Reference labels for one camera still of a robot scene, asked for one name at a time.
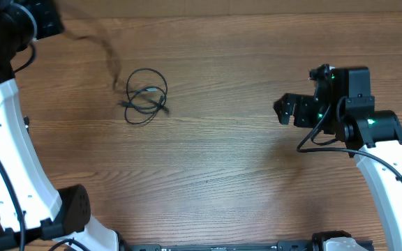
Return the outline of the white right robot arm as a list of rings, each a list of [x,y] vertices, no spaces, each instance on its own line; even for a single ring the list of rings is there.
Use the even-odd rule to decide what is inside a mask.
[[[375,109],[369,68],[334,68],[309,72],[312,96],[285,93],[274,103],[279,123],[290,121],[310,131],[299,153],[347,153],[369,186],[387,247],[402,250],[402,125],[392,110]]]

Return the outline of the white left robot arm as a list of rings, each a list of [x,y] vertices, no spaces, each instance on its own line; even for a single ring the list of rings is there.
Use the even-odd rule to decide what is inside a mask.
[[[51,184],[21,112],[12,59],[63,31],[54,1],[0,1],[0,250],[23,250],[38,239],[72,250],[127,249],[119,233],[91,214],[84,186]]]

